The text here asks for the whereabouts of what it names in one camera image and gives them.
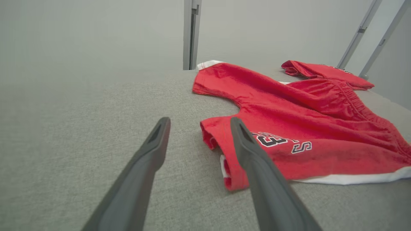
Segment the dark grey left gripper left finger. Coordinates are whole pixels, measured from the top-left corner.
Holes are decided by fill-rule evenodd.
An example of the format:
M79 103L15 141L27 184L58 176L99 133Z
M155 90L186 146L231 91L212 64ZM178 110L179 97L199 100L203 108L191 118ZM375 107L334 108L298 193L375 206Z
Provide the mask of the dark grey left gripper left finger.
M134 153L83 227L84 231L142 231L156 172L162 167L171 128L162 117Z

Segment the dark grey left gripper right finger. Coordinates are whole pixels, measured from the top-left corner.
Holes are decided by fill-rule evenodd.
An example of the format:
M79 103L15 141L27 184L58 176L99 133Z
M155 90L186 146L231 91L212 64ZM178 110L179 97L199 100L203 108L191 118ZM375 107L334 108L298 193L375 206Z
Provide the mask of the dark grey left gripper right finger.
M235 153L246 172L261 231L321 231L267 153L238 117L230 121Z

